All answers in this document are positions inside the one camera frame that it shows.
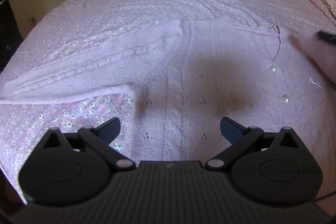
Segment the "floral pattern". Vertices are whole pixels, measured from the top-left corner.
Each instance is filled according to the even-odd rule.
[[[110,146],[123,152],[133,99],[106,95],[75,103],[53,105],[0,105],[0,168],[23,198],[17,176],[23,163],[50,127],[63,133],[83,126],[97,127],[112,117],[121,122],[121,132]]]

